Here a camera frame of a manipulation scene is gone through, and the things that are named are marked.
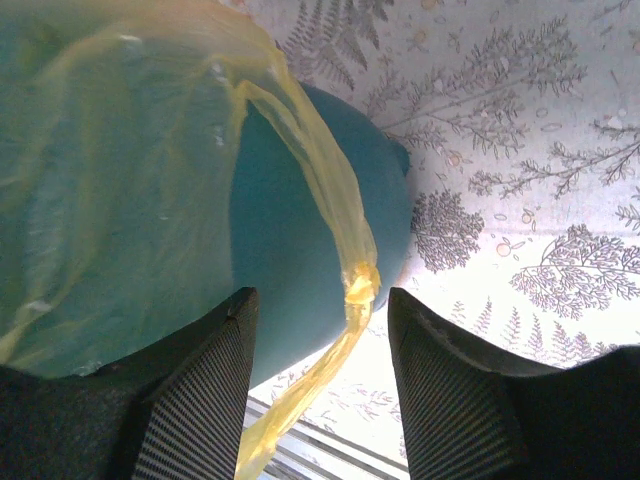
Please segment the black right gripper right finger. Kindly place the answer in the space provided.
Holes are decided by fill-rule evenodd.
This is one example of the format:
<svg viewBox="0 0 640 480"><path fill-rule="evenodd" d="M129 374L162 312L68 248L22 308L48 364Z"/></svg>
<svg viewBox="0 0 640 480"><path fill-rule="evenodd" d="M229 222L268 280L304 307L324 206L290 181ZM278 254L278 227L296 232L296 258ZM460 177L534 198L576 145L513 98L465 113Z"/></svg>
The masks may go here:
<svg viewBox="0 0 640 480"><path fill-rule="evenodd" d="M414 479L635 479L639 350L569 369L491 344L401 288L389 342Z"/></svg>

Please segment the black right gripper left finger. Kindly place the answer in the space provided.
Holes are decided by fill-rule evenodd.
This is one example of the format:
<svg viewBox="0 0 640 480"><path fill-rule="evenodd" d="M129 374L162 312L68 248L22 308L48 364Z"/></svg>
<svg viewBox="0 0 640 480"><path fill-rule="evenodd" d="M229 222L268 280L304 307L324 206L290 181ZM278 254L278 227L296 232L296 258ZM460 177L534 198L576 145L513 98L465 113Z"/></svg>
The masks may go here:
<svg viewBox="0 0 640 480"><path fill-rule="evenodd" d="M253 366L259 296L88 376L1 370L5 479L230 479Z"/></svg>

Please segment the yellow trash bag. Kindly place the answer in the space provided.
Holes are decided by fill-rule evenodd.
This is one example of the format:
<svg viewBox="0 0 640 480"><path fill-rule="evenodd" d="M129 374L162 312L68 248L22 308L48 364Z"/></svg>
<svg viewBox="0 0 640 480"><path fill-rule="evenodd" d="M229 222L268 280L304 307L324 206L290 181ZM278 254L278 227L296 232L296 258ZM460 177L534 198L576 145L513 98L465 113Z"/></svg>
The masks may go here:
<svg viewBox="0 0 640 480"><path fill-rule="evenodd" d="M336 376L380 287L358 180L270 36L216 1L1 5L1 361L59 377L193 320L233 285L249 107L331 230L345 330L241 437L255 479Z"/></svg>

